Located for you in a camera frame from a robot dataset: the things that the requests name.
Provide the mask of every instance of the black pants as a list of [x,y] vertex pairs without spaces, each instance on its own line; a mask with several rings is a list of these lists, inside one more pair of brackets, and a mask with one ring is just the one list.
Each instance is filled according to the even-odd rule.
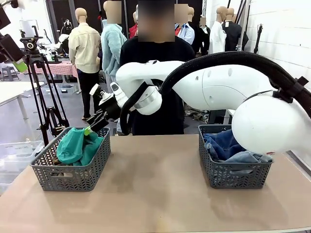
[[[83,100],[83,106],[84,106],[84,115],[83,117],[88,118],[90,117],[89,108],[90,108],[90,101],[91,101],[91,95],[89,92],[93,88],[95,84],[99,84],[99,72],[88,74],[84,73],[81,70],[78,69],[78,77],[80,81],[80,87],[81,87],[81,93],[82,93],[82,100]],[[94,112],[97,112],[99,110],[99,102],[100,99],[93,96],[93,102],[94,102]]]

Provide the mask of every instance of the pink checkered tablecloth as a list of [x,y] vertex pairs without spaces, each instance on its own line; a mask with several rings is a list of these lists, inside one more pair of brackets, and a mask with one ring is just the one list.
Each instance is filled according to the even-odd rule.
[[[52,74],[59,74],[59,75],[72,75],[75,78],[78,78],[77,67],[70,62],[62,62],[59,64],[49,64]],[[43,70],[41,68],[37,68],[35,66],[35,71],[37,74],[43,74]]]

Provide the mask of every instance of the perforated basket side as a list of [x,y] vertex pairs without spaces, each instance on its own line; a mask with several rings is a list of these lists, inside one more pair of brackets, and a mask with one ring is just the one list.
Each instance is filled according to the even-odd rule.
[[219,133],[231,125],[199,126],[199,153],[205,172],[213,188],[262,188],[272,163],[217,163],[204,146],[204,133]]
[[32,162],[33,170],[44,191],[91,191],[94,189],[111,153],[109,129],[98,132],[104,136],[100,147],[87,166],[53,166],[59,142],[71,128],[65,129]]

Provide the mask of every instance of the red garment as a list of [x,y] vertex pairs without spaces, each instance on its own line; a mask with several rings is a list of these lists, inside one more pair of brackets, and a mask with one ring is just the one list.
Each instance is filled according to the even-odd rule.
[[178,33],[180,32],[181,28],[176,28],[175,30],[175,36],[178,36]]
[[133,27],[131,27],[129,31],[130,31],[130,38],[134,37],[137,31],[137,23]]

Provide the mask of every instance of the green garment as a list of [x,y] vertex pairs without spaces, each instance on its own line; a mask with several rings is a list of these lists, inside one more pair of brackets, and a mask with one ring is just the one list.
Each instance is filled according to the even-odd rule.
[[85,136],[84,129],[72,128],[59,142],[56,156],[63,164],[86,166],[93,159],[103,139],[95,132]]

